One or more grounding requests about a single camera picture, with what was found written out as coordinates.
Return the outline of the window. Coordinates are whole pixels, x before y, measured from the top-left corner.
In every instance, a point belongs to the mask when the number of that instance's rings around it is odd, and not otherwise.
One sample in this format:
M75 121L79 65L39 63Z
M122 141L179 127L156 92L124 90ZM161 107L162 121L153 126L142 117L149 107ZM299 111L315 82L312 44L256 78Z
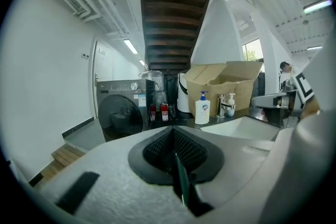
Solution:
M246 61L255 61L264 58L260 39L253 40L243 45L243 53Z

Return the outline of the white sink basin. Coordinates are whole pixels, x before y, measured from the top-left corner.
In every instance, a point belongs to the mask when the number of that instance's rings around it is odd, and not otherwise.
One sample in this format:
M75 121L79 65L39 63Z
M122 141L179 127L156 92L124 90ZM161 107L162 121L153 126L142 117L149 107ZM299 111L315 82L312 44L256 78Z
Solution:
M222 136L271 141L280 128L258 119L243 116L228 122L202 127L201 130Z

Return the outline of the black marble table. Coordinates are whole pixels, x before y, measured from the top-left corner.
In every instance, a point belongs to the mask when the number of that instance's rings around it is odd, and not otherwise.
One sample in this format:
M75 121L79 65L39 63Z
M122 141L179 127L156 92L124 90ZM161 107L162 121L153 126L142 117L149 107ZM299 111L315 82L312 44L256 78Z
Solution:
M188 127L191 127L191 128L200 129L203 126L210 126L210 125L215 125L215 124L219 124L219 123L224 123L224 122L228 122L228 121L231 121L231 120L241 118L243 116L248 116L250 118L255 118L255 119L266 121L266 122L268 121L264 110L261 109L261 108L256 108L256 107L249 107L247 109L242 109L242 110L235 111L234 116L232 116L232 117L218 118L216 116L211 116L209 118L209 122L205 125L195 124L195 119L192 117L191 114L186 114L186 113L179 112L177 115L180 116L180 117L176 118L175 120L172 120L172 121L151 122L150 125L149 125L149 129L152 130L152 129L156 129L156 128L160 128L160 127L171 126L171 125L188 126Z

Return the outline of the dark grey washing machine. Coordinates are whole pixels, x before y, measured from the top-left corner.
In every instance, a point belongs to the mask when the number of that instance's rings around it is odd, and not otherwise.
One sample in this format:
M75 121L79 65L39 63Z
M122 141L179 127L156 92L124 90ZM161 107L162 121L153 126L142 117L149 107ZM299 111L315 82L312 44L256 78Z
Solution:
M97 82L98 119L107 142L147 131L155 83L147 79Z

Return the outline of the white soap bottle blue pump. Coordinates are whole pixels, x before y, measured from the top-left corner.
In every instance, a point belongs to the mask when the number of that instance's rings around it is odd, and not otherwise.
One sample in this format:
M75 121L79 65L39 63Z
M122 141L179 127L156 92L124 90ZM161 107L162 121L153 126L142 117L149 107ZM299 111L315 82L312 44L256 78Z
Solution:
M195 102L195 124L204 125L209 122L211 102L205 96L207 91L201 91L201 97Z

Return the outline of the white squeegee green handle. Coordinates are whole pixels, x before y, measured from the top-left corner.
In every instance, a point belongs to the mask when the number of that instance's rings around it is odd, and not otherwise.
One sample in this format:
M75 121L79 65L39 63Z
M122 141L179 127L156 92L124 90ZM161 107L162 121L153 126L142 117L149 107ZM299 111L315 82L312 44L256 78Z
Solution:
M248 182L219 207L202 202L193 176L177 163L184 203L208 209L203 223L327 223L336 217L336 30L304 68L313 97L300 122L284 129Z

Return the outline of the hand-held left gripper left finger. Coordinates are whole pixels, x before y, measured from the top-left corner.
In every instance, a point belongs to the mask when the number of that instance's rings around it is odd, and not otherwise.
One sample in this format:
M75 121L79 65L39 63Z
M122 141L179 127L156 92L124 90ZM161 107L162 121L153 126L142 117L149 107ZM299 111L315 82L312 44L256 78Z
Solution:
M150 185L129 166L130 149L162 129L149 130L101 144L65 168L42 187L40 194L55 204L84 172L98 180L71 216L84 224L186 224L194 215L171 186Z

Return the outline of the person's right forearm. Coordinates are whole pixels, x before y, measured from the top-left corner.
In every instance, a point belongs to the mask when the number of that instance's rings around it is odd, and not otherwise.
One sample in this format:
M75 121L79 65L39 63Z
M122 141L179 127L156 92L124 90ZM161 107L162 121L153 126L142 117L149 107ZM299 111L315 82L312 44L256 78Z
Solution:
M320 111L320 106L317 102L315 96L312 96L304 105L301 113L301 119L307 118L310 115L318 114Z

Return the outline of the white door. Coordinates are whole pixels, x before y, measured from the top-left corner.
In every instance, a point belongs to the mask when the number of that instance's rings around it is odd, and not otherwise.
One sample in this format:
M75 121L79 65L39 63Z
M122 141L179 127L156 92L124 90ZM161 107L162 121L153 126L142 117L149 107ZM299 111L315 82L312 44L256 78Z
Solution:
M92 94L95 118L98 118L97 85L94 83L95 73L101 78L99 81L113 80L114 50L107 44L96 40L92 56Z

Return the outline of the chrome faucet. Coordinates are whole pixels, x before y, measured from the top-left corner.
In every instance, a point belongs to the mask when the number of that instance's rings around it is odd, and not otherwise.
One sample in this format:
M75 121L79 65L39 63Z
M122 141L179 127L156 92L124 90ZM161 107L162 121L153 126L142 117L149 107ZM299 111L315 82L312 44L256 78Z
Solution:
M218 118L225 118L227 116L226 111L227 111L227 107L228 107L228 104L227 104L228 99L226 97L227 97L227 95L225 95L225 94L221 94L218 97L217 112L216 112L216 116Z

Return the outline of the wooden steps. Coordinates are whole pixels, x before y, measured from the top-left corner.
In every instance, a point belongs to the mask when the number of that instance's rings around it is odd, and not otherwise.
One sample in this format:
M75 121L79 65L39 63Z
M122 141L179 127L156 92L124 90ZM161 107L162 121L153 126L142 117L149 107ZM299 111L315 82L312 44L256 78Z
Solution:
M84 155L85 152L76 149L73 146L68 144L63 145L51 154L53 158L52 162L40 172L43 177L42 182L46 183L50 181L62 170Z

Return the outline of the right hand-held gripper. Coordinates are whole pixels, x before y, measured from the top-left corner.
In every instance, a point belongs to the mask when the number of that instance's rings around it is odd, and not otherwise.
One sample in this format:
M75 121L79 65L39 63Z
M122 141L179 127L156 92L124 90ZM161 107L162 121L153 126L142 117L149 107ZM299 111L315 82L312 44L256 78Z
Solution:
M292 113L302 113L305 103L314 96L314 92L302 72L295 73L293 84L279 90L275 97L273 94L254 97L251 105L259 108L288 109Z

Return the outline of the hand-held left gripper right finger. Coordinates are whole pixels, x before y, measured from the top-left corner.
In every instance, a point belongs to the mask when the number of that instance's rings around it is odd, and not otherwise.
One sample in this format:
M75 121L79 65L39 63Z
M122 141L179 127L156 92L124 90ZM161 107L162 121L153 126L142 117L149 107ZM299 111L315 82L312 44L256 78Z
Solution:
M273 146L270 141L222 136L175 126L174 142L191 157L182 159L185 202L192 223L258 224L267 194L251 181Z

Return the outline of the brown cardboard box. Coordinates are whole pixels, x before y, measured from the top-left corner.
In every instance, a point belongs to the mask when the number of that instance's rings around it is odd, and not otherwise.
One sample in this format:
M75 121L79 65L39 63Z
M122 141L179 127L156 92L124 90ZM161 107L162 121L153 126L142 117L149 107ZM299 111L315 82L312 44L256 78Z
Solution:
M253 86L262 63L259 61L228 61L208 65L193 65L184 75L187 83L190 112L196 115L195 102L200 100L201 92L210 101L210 116L216 116L217 98L234 93L236 110L249 107Z

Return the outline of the white round appliance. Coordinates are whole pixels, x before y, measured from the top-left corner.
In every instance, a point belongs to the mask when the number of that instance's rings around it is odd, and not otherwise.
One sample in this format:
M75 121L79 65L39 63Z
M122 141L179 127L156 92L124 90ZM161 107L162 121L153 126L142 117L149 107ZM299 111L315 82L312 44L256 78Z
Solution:
M188 102L188 90L187 82L184 78L184 73L178 74L177 86L177 109L183 113L190 113L189 102Z

